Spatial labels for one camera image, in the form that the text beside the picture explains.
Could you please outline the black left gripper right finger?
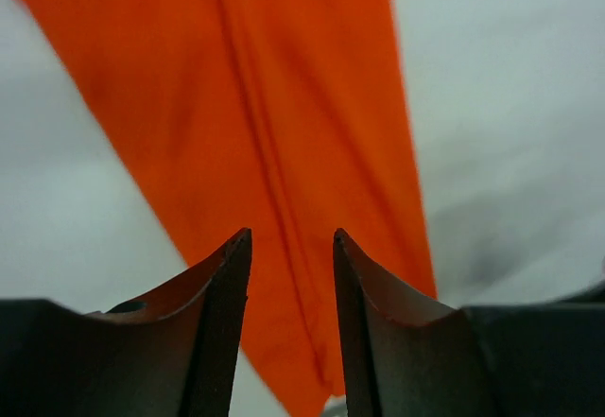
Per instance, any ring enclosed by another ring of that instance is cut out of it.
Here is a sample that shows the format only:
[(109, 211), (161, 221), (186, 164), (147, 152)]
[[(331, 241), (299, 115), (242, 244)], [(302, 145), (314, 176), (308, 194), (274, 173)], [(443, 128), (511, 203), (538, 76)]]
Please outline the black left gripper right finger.
[(604, 287), (556, 301), (452, 308), (333, 243), (352, 416), (600, 416)]

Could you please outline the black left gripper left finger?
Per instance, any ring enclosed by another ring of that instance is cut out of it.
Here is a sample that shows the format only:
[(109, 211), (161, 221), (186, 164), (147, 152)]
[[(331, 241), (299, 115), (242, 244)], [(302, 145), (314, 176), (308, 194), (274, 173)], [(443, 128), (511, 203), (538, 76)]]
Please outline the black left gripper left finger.
[(225, 416), (251, 274), (251, 231), (107, 312), (1, 303), (5, 416)]

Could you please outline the orange t shirt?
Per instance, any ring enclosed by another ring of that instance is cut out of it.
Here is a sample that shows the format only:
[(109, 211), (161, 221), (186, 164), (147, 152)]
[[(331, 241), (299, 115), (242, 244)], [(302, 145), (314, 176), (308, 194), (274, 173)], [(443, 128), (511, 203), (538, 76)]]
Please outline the orange t shirt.
[(318, 415), (335, 231), (436, 292), (391, 0), (21, 1), (188, 264), (251, 229), (243, 350)]

